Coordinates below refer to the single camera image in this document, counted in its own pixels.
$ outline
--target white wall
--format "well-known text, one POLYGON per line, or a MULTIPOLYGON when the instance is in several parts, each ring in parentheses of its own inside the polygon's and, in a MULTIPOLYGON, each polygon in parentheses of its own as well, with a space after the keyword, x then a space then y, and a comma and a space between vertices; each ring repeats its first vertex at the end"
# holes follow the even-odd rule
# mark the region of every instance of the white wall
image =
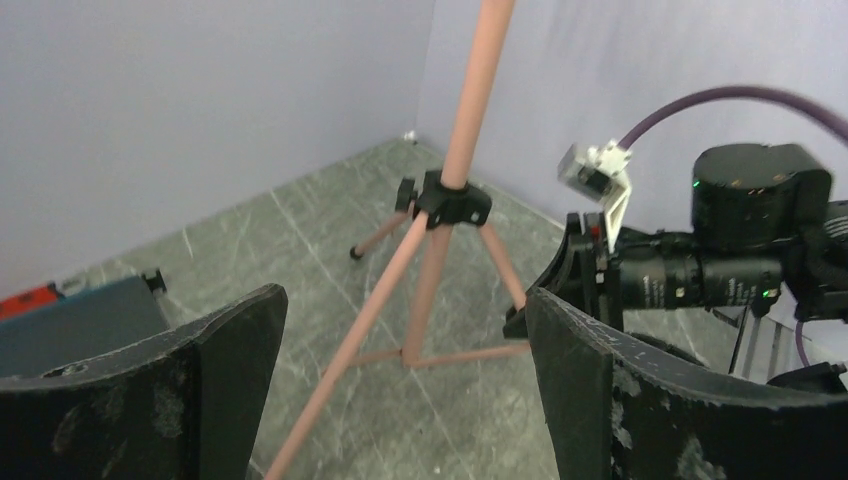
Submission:
MULTIPOLYGON (((436 2, 417 129, 442 151, 478 7, 436 2)), ((571 143, 621 138, 656 108, 696 90, 766 84, 848 115, 847 18, 843 0, 517 2, 473 172, 562 220, 569 211, 597 209, 556 182, 571 143)), ((721 102, 681 113, 635 144, 626 222, 650 231, 688 229, 695 158, 740 141, 804 144, 836 174, 833 198, 848 198, 841 143, 787 110, 721 102)), ((792 325, 792 303, 784 303, 773 314, 792 325)), ((848 327, 807 329, 817 331, 848 354, 848 327), (836 331, 843 335, 830 335, 836 331)))
POLYGON ((433 0, 0 0, 0 297, 411 128, 433 0))

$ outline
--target tripod stand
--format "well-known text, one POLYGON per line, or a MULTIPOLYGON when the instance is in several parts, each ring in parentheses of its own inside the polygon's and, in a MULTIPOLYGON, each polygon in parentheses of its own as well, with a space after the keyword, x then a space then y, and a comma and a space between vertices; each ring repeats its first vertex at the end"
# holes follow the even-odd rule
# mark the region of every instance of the tripod stand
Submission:
POLYGON ((522 309, 526 302, 524 289, 503 242, 494 228, 486 223, 492 205, 491 198, 477 187, 469 185, 467 181, 514 4, 515 0, 482 1, 444 168, 427 172, 421 195, 416 196, 413 192, 409 196, 408 204, 399 208, 400 211, 391 216, 374 235, 351 249, 351 257, 361 258, 369 248, 388 236, 409 217, 414 218, 274 459, 265 477, 267 480, 282 478, 329 401, 336 382, 351 366, 400 356, 405 366, 420 368, 514 355, 529 350, 528 344, 522 343, 421 359, 427 322, 447 257, 453 225, 469 223, 478 227, 480 238, 512 297, 515 309, 522 309), (359 347, 428 232, 430 241, 421 260, 418 285, 410 305, 410 319, 403 346, 400 349, 357 356, 359 347))

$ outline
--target gray floor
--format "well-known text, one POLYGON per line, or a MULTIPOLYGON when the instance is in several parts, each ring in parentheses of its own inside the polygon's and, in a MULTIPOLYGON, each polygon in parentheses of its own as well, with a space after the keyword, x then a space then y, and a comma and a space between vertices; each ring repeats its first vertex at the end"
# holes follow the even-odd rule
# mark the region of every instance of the gray floor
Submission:
MULTIPOLYGON (((162 307, 192 321, 263 284, 283 285, 290 308, 253 454, 265 471, 400 236, 359 262, 348 249, 394 206, 404 176, 440 159, 390 142, 86 272, 97 284, 160 267, 162 307)), ((489 189, 490 216, 526 284, 556 251, 561 228, 489 189)), ((417 265, 395 292, 364 351, 402 340, 417 265)), ((509 298, 477 234, 457 228, 425 355, 503 344, 509 298)), ((701 312, 639 313, 649 332, 726 370, 734 331, 701 312)), ((299 454, 292 479, 553 479, 556 466, 529 355, 408 371, 388 361, 352 369, 299 454)))

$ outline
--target red and black object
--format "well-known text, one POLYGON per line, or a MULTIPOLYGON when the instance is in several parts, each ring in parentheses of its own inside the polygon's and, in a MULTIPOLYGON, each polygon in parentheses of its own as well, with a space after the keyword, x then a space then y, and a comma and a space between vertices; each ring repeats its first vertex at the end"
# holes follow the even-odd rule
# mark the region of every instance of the red and black object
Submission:
POLYGON ((56 303, 65 295, 56 288, 55 282, 22 292, 14 297, 0 301, 0 322, 22 313, 56 303))

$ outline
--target cable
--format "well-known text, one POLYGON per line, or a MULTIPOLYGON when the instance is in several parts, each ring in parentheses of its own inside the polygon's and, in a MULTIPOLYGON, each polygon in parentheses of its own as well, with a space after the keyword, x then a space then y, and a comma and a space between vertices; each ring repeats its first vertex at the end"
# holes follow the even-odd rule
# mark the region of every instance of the cable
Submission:
POLYGON ((809 367, 810 360, 807 359, 807 352, 804 349, 804 336, 802 334, 803 329, 803 322, 798 322, 795 324, 795 348, 798 350, 798 356, 801 357, 801 365, 809 367))
POLYGON ((848 145, 848 120, 832 112, 827 107, 795 93, 755 85, 730 85, 711 88, 679 98, 645 117, 644 120, 636 124, 635 127, 622 137, 618 145, 623 149, 629 149, 648 130, 666 118, 687 108, 716 100, 743 98, 776 103, 805 114, 848 145))

